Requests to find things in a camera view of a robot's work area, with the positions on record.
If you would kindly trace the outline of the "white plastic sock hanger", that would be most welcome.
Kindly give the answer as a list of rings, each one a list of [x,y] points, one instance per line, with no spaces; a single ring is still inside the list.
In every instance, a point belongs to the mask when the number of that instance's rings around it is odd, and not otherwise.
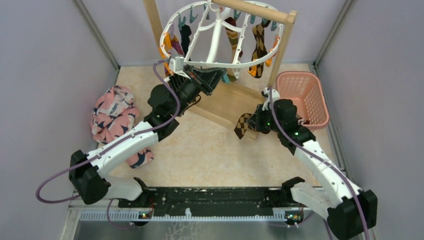
[[[192,41],[188,47],[188,52],[184,56],[184,65],[194,65],[205,68],[228,68],[228,69],[242,69],[248,68],[263,62],[267,66],[270,66],[272,59],[275,58],[275,65],[280,65],[283,55],[285,53],[293,25],[296,20],[297,12],[293,11],[290,13],[284,13],[278,11],[273,6],[252,0],[202,0],[186,5],[179,9],[174,15],[172,15],[165,26],[160,38],[158,40],[158,47],[162,42],[162,35],[169,32],[170,26],[175,18],[178,18],[184,11],[191,10],[195,6],[205,6],[202,14],[202,18],[198,24],[198,27],[193,35]],[[245,13],[245,18],[242,27],[236,27],[228,24],[224,21],[224,15],[228,10],[240,11]],[[247,22],[252,16],[261,17],[265,20],[277,23],[279,32],[276,37],[275,46],[270,49],[267,54],[259,59],[252,60],[250,62],[240,62],[238,59],[239,53],[242,50],[242,44],[245,38],[245,31],[247,28]],[[210,42],[209,54],[204,61],[190,61],[190,57],[196,46],[199,35],[201,32],[208,31],[213,28],[213,33]],[[230,63],[216,62],[216,55],[218,52],[221,32],[224,28],[229,28],[238,33],[238,44],[235,52],[235,56]]]

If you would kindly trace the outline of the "maroon purple striped sock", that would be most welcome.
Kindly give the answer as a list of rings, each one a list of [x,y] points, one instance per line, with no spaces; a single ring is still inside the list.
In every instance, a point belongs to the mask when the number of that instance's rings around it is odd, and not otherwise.
[[[173,35],[172,37],[170,37],[170,43],[171,43],[171,47],[179,54],[182,56],[185,56],[185,53],[182,49],[182,46],[177,38],[176,35]]]

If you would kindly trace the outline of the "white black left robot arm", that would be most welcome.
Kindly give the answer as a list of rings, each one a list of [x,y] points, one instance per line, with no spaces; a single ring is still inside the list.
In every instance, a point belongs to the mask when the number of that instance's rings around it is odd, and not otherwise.
[[[69,180],[86,205],[103,199],[122,199],[144,207],[149,203],[148,187],[138,178],[110,176],[110,172],[130,156],[168,136],[179,126],[180,117],[201,93],[210,96],[226,75],[226,68],[196,68],[185,65],[184,81],[174,91],[161,80],[150,93],[151,112],[133,129],[101,148],[72,154]]]

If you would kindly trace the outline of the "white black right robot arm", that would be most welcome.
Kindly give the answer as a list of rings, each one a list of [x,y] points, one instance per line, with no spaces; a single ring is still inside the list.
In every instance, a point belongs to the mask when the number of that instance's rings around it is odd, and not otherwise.
[[[298,123],[297,108],[288,99],[257,105],[247,120],[253,130],[275,132],[280,143],[303,162],[321,184],[317,190],[303,180],[293,179],[282,186],[281,199],[287,206],[297,203],[322,217],[339,240],[363,235],[376,225],[378,198],[372,190],[353,183],[326,155],[315,135]]]

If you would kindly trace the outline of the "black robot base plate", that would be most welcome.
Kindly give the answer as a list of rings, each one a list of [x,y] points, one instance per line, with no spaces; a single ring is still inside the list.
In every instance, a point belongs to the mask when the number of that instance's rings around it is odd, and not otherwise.
[[[146,208],[154,217],[273,217],[279,211],[303,216],[307,209],[289,202],[279,187],[156,187],[120,208]]]

